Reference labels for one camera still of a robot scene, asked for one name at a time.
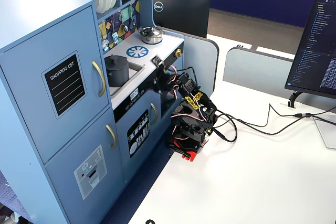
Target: oven window graphic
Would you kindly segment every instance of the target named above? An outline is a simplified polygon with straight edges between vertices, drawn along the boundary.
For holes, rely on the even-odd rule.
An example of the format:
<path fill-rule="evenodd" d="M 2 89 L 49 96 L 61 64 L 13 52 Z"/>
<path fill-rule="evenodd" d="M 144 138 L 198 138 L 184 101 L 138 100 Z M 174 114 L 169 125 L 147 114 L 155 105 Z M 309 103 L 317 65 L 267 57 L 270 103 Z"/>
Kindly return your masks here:
<path fill-rule="evenodd" d="M 149 112 L 146 110 L 127 131 L 130 157 L 138 151 L 149 136 Z"/>

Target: monitor screen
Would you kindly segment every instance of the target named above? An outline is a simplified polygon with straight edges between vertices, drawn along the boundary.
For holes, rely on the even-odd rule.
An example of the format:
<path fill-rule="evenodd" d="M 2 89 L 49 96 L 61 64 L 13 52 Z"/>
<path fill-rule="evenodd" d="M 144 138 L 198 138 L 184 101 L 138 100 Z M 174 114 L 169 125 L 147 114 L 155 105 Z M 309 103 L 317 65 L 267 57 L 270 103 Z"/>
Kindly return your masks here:
<path fill-rule="evenodd" d="M 206 38 L 210 0 L 153 0 L 158 26 Z"/>
<path fill-rule="evenodd" d="M 336 99 L 336 0 L 314 0 L 285 88 Z"/>

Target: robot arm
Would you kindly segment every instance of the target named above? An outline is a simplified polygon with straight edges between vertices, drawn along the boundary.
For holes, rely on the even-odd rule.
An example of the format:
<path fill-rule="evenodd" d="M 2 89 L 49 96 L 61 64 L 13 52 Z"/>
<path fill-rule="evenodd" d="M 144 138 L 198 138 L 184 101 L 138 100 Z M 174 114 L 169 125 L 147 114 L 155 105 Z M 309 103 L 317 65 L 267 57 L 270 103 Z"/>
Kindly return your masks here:
<path fill-rule="evenodd" d="M 153 90 L 159 93 L 174 90 L 183 97 L 171 115 L 174 130 L 169 142 L 172 150 L 192 162 L 214 131 L 213 126 L 218 119 L 215 114 L 217 107 L 186 72 L 178 74 L 175 69 L 175 74 L 171 74 L 168 71 L 171 66 L 165 66 L 158 56 L 152 62 L 158 68 Z"/>

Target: blue burner graphic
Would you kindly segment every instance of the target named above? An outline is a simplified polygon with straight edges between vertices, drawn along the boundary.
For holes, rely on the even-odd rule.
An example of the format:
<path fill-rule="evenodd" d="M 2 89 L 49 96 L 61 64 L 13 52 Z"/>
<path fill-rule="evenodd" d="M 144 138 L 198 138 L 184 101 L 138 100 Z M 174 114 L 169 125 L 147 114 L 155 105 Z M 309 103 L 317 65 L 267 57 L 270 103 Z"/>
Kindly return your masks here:
<path fill-rule="evenodd" d="M 135 46 L 127 49 L 126 54 L 132 58 L 142 58 L 148 54 L 148 49 L 141 46 Z"/>

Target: black pot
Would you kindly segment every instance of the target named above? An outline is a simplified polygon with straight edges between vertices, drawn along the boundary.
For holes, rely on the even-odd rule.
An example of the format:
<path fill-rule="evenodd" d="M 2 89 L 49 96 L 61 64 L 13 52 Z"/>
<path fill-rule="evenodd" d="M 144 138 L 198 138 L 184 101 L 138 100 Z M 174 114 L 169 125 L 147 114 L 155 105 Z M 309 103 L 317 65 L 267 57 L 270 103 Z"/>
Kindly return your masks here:
<path fill-rule="evenodd" d="M 112 55 L 110 57 L 106 57 L 104 60 L 109 86 L 123 86 L 130 79 L 127 58 L 123 56 Z"/>

